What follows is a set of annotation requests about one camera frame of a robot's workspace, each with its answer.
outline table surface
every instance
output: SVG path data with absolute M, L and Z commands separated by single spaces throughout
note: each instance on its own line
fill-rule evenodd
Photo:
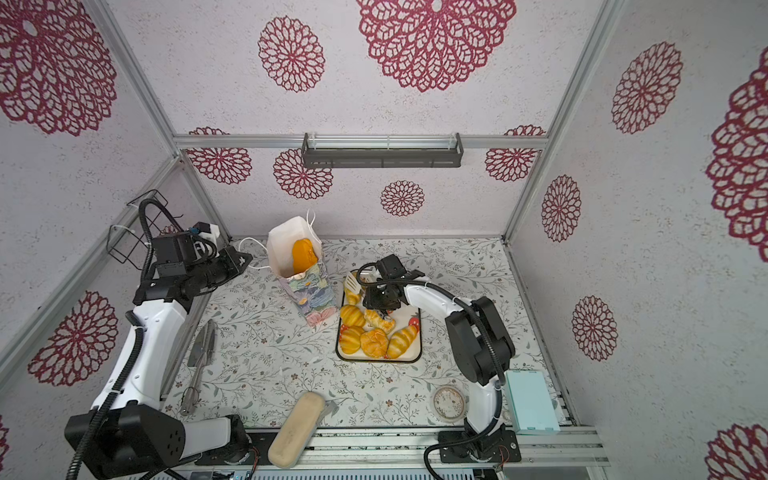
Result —
M 255 243 L 246 241 L 243 250 L 254 255 L 252 265 L 266 265 Z M 391 253 L 457 296 L 493 300 L 515 345 L 510 368 L 543 371 L 558 420 L 565 422 L 499 239 L 326 240 L 323 260 L 339 303 L 350 270 Z M 248 269 L 214 292 L 200 321 L 202 328 L 213 319 L 217 338 L 194 414 L 179 415 L 194 372 L 187 367 L 189 350 L 164 411 L 183 421 L 237 413 L 247 428 L 277 427 L 311 390 L 338 407 L 325 426 L 444 425 L 432 412 L 434 391 L 450 385 L 466 394 L 468 381 L 456 368 L 443 319 L 422 317 L 417 362 L 346 362 L 335 352 L 337 317 L 308 326 L 269 269 Z

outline bread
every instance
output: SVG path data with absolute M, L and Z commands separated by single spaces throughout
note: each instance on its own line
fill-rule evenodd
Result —
M 408 325 L 406 328 L 393 333 L 386 350 L 387 358 L 396 359 L 405 353 L 418 334 L 419 328 L 416 325 Z
M 341 326 L 341 335 L 339 335 L 339 346 L 341 351 L 347 355 L 352 355 L 360 350 L 360 336 L 365 332 L 361 326 Z
M 346 288 L 344 289 L 344 302 L 346 305 L 357 305 L 362 300 L 362 297 L 357 293 L 352 293 Z
M 307 392 L 299 398 L 266 454 L 272 465 L 291 468 L 296 464 L 325 408 L 325 399 L 315 392 Z
M 317 255 L 309 238 L 297 240 L 293 244 L 293 274 L 306 272 L 317 263 Z
M 341 323 L 346 326 L 363 326 L 366 324 L 366 319 L 363 318 L 362 312 L 354 305 L 341 307 L 339 314 L 341 315 Z
M 387 335 L 395 328 L 395 320 L 389 317 L 383 319 L 375 310 L 366 310 L 363 316 L 370 326 L 384 330 Z
M 381 359 L 386 353 L 386 346 L 389 341 L 386 333 L 382 329 L 373 329 L 360 336 L 360 348 L 362 352 L 372 359 Z

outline orange object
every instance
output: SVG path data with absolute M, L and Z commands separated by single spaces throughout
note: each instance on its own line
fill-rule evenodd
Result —
M 297 240 L 293 244 L 293 275 L 306 272 L 317 263 L 317 255 L 309 238 Z
M 344 301 L 347 305 L 357 305 L 360 303 L 362 297 L 357 293 L 352 293 L 346 288 L 344 289 Z
M 341 323 L 346 326 L 363 326 L 366 324 L 366 319 L 363 318 L 362 312 L 354 305 L 341 307 L 339 314 L 341 316 Z
M 386 333 L 382 329 L 373 329 L 360 336 L 360 348 L 362 352 L 372 359 L 380 359 L 386 353 L 386 346 L 389 341 Z
M 416 325 L 408 325 L 406 328 L 394 332 L 386 350 L 387 358 L 396 359 L 405 353 L 418 334 L 419 328 Z
M 360 349 L 360 336 L 364 333 L 361 326 L 342 326 L 341 335 L 339 335 L 339 346 L 341 351 L 347 355 L 352 355 Z

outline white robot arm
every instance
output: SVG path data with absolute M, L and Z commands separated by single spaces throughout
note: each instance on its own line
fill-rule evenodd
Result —
M 361 273 L 374 267 L 377 280 L 363 281 Z M 498 440 L 503 435 L 499 432 L 501 387 L 509 360 L 515 354 L 515 347 L 493 302 L 486 297 L 477 300 L 458 298 L 432 283 L 424 273 L 406 270 L 395 255 L 361 266 L 357 281 L 366 286 L 362 301 L 366 308 L 393 310 L 405 302 L 436 319 L 445 319 L 456 365 L 473 382 L 469 389 L 466 433 L 459 444 L 467 444 L 473 457 L 487 458 L 489 452 L 497 449 Z M 433 476 L 438 478 L 427 458 L 431 449 L 433 447 L 425 453 L 425 463 Z
M 148 205 L 158 207 L 177 231 L 153 238 Z M 253 257 L 224 247 L 215 225 L 182 230 L 154 199 L 141 201 L 139 220 L 151 243 L 136 306 L 126 312 L 133 328 L 91 411 L 67 422 L 65 438 L 75 449 L 68 480 L 78 477 L 82 463 L 96 478 L 106 479 L 162 472 L 202 454 L 236 462 L 250 446 L 237 415 L 182 423 L 160 411 L 160 395 L 170 349 L 193 298 L 239 276 Z

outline croissant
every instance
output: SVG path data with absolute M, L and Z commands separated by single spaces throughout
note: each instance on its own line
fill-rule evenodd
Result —
M 339 346 L 341 351 L 347 355 L 352 355 L 354 352 L 360 349 L 360 336 L 364 333 L 361 326 L 346 326 L 341 327 L 341 335 L 339 335 Z
M 418 334 L 419 328 L 415 325 L 408 325 L 406 328 L 394 332 L 386 350 L 387 358 L 396 359 L 405 353 Z
M 395 328 L 395 320 L 389 317 L 383 319 L 375 310 L 366 310 L 364 317 L 370 326 L 384 330 L 387 335 Z
M 363 318 L 362 312 L 354 305 L 341 307 L 340 315 L 341 323 L 346 326 L 363 326 L 366 324 L 366 319 Z
M 362 297 L 358 293 L 352 293 L 346 288 L 344 289 L 344 301 L 347 305 L 357 305 L 361 299 Z
M 373 329 L 360 336 L 360 348 L 362 348 L 362 352 L 373 359 L 384 357 L 388 342 L 386 333 L 384 333 L 384 330 L 382 329 Z

